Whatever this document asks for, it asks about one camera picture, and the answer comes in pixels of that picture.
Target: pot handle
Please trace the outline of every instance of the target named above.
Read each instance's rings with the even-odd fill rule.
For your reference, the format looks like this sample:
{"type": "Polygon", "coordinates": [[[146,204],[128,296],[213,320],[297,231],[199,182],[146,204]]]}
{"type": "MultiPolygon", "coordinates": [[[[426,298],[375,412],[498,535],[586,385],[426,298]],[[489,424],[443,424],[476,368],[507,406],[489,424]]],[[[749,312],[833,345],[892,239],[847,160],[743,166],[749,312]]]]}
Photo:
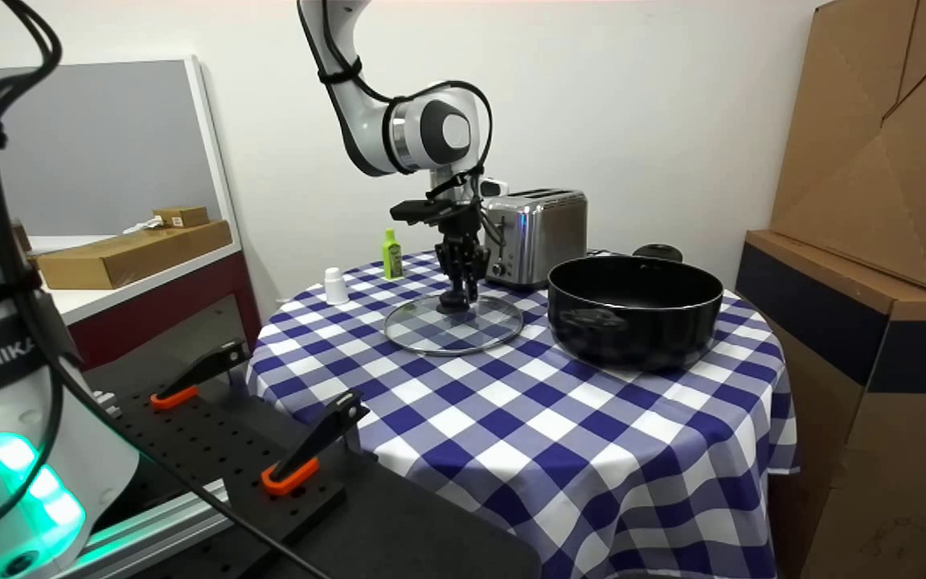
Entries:
{"type": "Polygon", "coordinates": [[[672,247],[672,246],[644,246],[644,247],[635,250],[635,258],[676,261],[676,263],[686,261],[686,255],[679,247],[672,247]]]}

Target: green light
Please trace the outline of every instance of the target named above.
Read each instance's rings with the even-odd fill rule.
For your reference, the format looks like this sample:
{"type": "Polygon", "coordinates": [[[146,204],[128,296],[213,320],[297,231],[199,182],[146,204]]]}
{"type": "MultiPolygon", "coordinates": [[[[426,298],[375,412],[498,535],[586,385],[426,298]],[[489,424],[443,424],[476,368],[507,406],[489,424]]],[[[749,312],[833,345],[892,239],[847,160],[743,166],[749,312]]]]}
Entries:
{"type": "Polygon", "coordinates": [[[52,470],[43,470],[38,480],[33,483],[33,496],[49,502],[57,492],[57,480],[52,470]]]}
{"type": "Polygon", "coordinates": [[[57,529],[70,529],[83,518],[82,504],[73,502],[70,492],[57,496],[55,502],[44,504],[49,518],[57,524],[57,529]]]}
{"type": "Polygon", "coordinates": [[[35,449],[22,436],[0,433],[0,462],[14,474],[29,470],[35,462],[35,449]]]}

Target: table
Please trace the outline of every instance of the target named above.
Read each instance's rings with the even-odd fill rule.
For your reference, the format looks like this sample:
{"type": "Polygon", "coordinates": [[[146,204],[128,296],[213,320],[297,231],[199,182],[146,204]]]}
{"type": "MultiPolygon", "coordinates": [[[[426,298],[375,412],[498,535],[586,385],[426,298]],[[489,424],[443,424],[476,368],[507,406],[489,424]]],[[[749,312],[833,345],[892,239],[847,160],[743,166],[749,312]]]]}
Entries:
{"type": "Polygon", "coordinates": [[[249,385],[300,423],[356,389],[359,440],[389,470],[522,542],[543,576],[776,576],[766,488],[795,470],[795,406],[766,320],[727,292],[713,351],[686,372],[622,372],[566,353],[543,292],[517,340],[418,356],[382,338],[403,298],[443,288],[432,255],[347,271],[347,306],[309,285],[259,330],[249,385]]]}

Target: black cable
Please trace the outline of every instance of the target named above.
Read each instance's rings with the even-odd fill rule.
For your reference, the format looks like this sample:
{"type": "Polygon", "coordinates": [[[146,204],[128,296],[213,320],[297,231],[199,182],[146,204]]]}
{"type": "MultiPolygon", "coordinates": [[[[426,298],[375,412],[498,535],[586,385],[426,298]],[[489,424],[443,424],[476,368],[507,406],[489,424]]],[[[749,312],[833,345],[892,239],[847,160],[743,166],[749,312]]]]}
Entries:
{"type": "MultiPolygon", "coordinates": [[[[7,8],[19,15],[19,22],[35,37],[38,48],[43,48],[43,69],[33,70],[33,73],[16,73],[16,77],[7,77],[0,80],[0,119],[2,114],[25,94],[33,91],[43,77],[49,77],[57,60],[61,60],[61,41],[57,37],[52,32],[52,26],[35,14],[29,11],[22,0],[7,0],[7,8]]],[[[22,280],[25,273],[25,258],[19,255],[19,247],[14,246],[14,236],[10,236],[10,208],[7,208],[7,195],[2,195],[2,182],[0,182],[0,273],[7,280],[22,280]]],[[[297,562],[300,569],[307,569],[309,576],[317,576],[317,579],[327,579],[327,573],[321,573],[317,567],[311,567],[309,559],[302,559],[297,549],[291,549],[287,545],[272,542],[267,530],[259,530],[257,524],[251,524],[249,518],[240,518],[237,510],[231,510],[224,502],[220,502],[213,492],[199,488],[196,483],[191,483],[180,470],[174,470],[169,462],[159,460],[152,449],[137,447],[137,440],[133,440],[127,432],[119,432],[112,424],[112,416],[100,408],[100,402],[70,375],[70,371],[61,365],[63,353],[61,346],[44,334],[43,328],[43,320],[38,320],[38,301],[35,301],[35,292],[16,292],[14,296],[14,306],[25,326],[25,330],[33,334],[38,353],[44,356],[49,365],[49,372],[52,372],[52,408],[57,408],[61,416],[61,399],[67,389],[82,406],[86,406],[86,412],[93,412],[115,436],[121,436],[127,444],[133,444],[140,456],[148,456],[152,462],[160,462],[180,486],[188,486],[196,500],[204,500],[207,504],[213,504],[216,510],[221,510],[236,529],[255,535],[259,545],[267,545],[269,549],[278,549],[281,557],[287,557],[291,562],[297,562]]],[[[35,468],[43,470],[55,436],[57,436],[57,423],[44,424],[44,440],[43,440],[43,455],[35,460],[35,468]]],[[[22,492],[14,492],[0,510],[7,516],[19,500],[25,496],[22,492]]]]}

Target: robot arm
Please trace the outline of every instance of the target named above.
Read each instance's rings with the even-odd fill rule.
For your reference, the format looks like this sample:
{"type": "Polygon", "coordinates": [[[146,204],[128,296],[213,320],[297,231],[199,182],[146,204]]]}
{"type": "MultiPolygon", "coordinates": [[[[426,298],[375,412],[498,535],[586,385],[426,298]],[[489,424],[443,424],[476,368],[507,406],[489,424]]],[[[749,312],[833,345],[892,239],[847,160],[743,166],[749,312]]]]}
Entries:
{"type": "Polygon", "coordinates": [[[353,26],[368,2],[300,0],[300,20],[349,160],[369,178],[432,171],[428,199],[396,206],[393,220],[442,228],[437,261],[455,282],[442,306],[466,312],[485,273],[478,174],[493,147],[493,105],[462,80],[396,101],[375,94],[353,48],[353,26]]]}

